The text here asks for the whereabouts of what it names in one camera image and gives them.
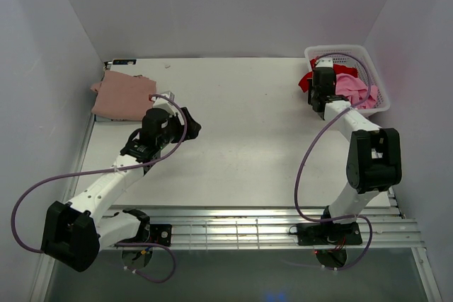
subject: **white table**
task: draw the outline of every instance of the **white table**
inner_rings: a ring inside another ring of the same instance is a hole
[[[304,152],[325,122],[298,87],[305,59],[138,59],[113,71],[142,74],[170,90],[202,125],[169,159],[155,165],[116,206],[292,207]],[[108,168],[140,124],[97,122],[83,170]],[[299,203],[330,204],[346,183],[348,143],[327,131],[304,169]],[[97,177],[79,180],[76,193]],[[386,193],[369,207],[389,207]]]

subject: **laundry basket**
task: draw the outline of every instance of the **laundry basket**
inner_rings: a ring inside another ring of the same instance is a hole
[[[376,112],[386,111],[390,108],[390,100],[385,90],[384,84],[382,83],[379,75],[377,74],[376,68],[373,65],[367,50],[360,45],[319,45],[312,46],[305,49],[305,58],[311,71],[310,60],[313,58],[320,57],[326,53],[346,53],[359,59],[367,68],[369,77],[371,78],[372,85],[376,85],[379,89],[377,94],[376,106],[372,109],[361,109],[360,113],[365,117],[369,117]],[[363,68],[354,59],[348,58],[342,55],[329,56],[333,59],[334,64],[345,65],[348,67],[355,67],[358,70],[359,78],[368,85],[367,75]]]

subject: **gray floor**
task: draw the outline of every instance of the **gray floor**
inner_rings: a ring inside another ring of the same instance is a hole
[[[350,259],[359,249],[349,250]],[[104,251],[85,272],[57,263],[47,301],[426,301],[411,249],[371,249],[345,272],[290,267],[316,264],[311,250],[179,251],[178,270],[151,284],[122,270],[121,252]],[[163,277],[170,259],[155,252],[145,269]]]

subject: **cable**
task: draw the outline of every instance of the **cable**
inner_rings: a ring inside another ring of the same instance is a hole
[[[157,243],[121,243],[121,242],[116,243],[115,245],[117,247],[147,247],[147,248],[155,247],[155,248],[161,248],[161,249],[164,249],[171,256],[171,259],[173,261],[173,266],[171,268],[170,274],[168,274],[167,277],[165,277],[164,279],[155,279],[153,277],[150,277],[150,276],[146,275],[143,272],[140,272],[139,270],[136,270],[136,269],[128,267],[128,266],[125,266],[125,269],[130,270],[133,274],[137,274],[137,275],[143,277],[144,279],[146,279],[146,280],[148,280],[150,282],[153,282],[153,283],[164,283],[164,282],[167,282],[175,274],[175,271],[176,271],[176,256],[175,256],[175,253],[173,251],[171,251],[171,249],[169,247],[166,247],[165,245],[161,245],[161,244],[157,244]]]
[[[363,68],[363,70],[365,71],[365,74],[367,75],[367,82],[368,82],[367,94],[362,100],[360,100],[359,102],[357,102],[357,103],[351,105],[350,107],[344,109],[342,112],[340,112],[338,115],[336,115],[329,123],[326,124],[325,127],[323,127],[321,129],[321,131],[316,135],[316,137],[314,137],[314,139],[313,139],[312,143],[310,144],[309,148],[306,150],[306,153],[305,153],[305,155],[304,155],[304,157],[302,159],[302,162],[300,163],[299,170],[297,171],[296,182],[294,184],[294,206],[295,206],[297,212],[299,213],[299,215],[303,219],[305,219],[307,221],[310,221],[310,222],[327,223],[327,222],[339,221],[339,220],[342,220],[342,219],[353,219],[353,218],[364,219],[367,222],[367,224],[369,226],[369,238],[368,238],[367,244],[366,244],[364,250],[362,251],[362,253],[354,261],[352,261],[350,264],[348,264],[348,265],[346,265],[344,267],[341,267],[341,268],[326,267],[326,269],[329,269],[329,270],[345,270],[345,269],[349,269],[351,267],[354,267],[365,256],[365,254],[367,253],[367,251],[368,251],[368,249],[369,249],[369,247],[371,245],[372,238],[373,238],[373,228],[372,228],[371,222],[364,215],[345,215],[345,216],[334,217],[334,218],[331,218],[331,219],[313,219],[311,217],[308,217],[307,215],[305,215],[301,211],[300,206],[299,206],[299,198],[298,198],[298,195],[299,195],[299,184],[300,184],[300,178],[302,176],[302,171],[304,169],[306,160],[310,156],[310,153],[313,151],[313,148],[316,145],[316,143],[318,142],[318,140],[321,138],[321,136],[324,134],[324,132],[326,132],[333,124],[335,124],[335,122],[338,121],[344,114],[346,114],[349,110],[351,110],[353,108],[356,108],[357,106],[363,104],[368,99],[368,97],[369,97],[369,95],[371,93],[372,82],[371,82],[371,78],[369,76],[368,70],[365,67],[365,65],[359,59],[351,56],[350,54],[340,53],[340,52],[326,53],[326,54],[323,54],[322,56],[318,57],[318,59],[324,58],[324,57],[328,57],[328,56],[333,56],[333,55],[345,56],[345,57],[354,59],[357,63],[359,63],[359,65]],[[302,265],[302,264],[297,264],[297,263],[292,263],[292,262],[287,262],[287,261],[284,261],[284,262],[289,264],[289,265],[295,265],[297,267],[315,267],[315,268],[319,268],[318,266],[315,266],[315,265]]]
[[[34,252],[34,253],[37,253],[37,254],[43,253],[43,251],[41,249],[32,248],[32,247],[26,245],[21,240],[21,238],[19,237],[19,235],[17,233],[17,229],[16,229],[16,214],[17,214],[17,211],[19,209],[19,206],[21,205],[22,201],[28,196],[28,194],[30,194],[37,187],[40,187],[41,185],[43,185],[45,183],[48,183],[48,182],[52,182],[54,180],[61,180],[63,178],[70,178],[70,177],[76,177],[76,176],[87,176],[87,175],[96,175],[96,174],[99,174],[99,173],[113,173],[116,170],[123,171],[123,170],[132,170],[132,169],[137,169],[137,168],[143,168],[145,166],[151,166],[151,165],[154,165],[154,164],[156,164],[156,163],[158,163],[160,161],[163,161],[164,159],[167,159],[168,157],[170,157],[171,155],[174,154],[174,152],[183,143],[185,135],[187,134],[187,128],[188,128],[187,127],[187,124],[188,124],[187,118],[184,115],[184,112],[181,110],[181,108],[173,100],[171,100],[170,98],[167,98],[164,95],[158,95],[158,94],[150,95],[150,97],[163,98],[163,99],[167,100],[170,104],[172,104],[172,106],[174,106],[179,111],[181,117],[183,118],[183,121],[184,121],[183,134],[182,134],[180,140],[178,141],[178,143],[175,145],[175,147],[172,148],[171,151],[168,152],[165,156],[156,158],[156,159],[154,159],[154,160],[152,160],[150,162],[147,162],[147,163],[123,166],[121,168],[116,168],[116,169],[115,168],[108,168],[108,169],[102,169],[102,170],[82,171],[82,172],[79,172],[79,173],[66,173],[64,175],[57,175],[57,176],[46,178],[45,180],[41,180],[40,182],[32,185],[31,187],[29,187],[19,197],[19,199],[17,200],[16,204],[14,204],[14,208],[13,208],[13,211],[11,213],[11,232],[13,233],[13,237],[16,240],[17,244],[19,244],[22,248],[24,248],[25,250],[28,250],[30,252]]]

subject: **folded towel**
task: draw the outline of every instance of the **folded towel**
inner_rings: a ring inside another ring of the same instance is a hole
[[[336,95],[344,95],[351,105],[358,103],[367,95],[368,86],[359,78],[355,78],[350,74],[337,74],[337,85],[335,89]],[[372,109],[377,103],[378,88],[371,85],[371,93],[368,99],[357,109]]]
[[[91,90],[98,94],[92,113],[111,120],[141,121],[153,102],[149,95],[156,93],[156,82],[143,76],[129,76],[107,70],[100,83]]]

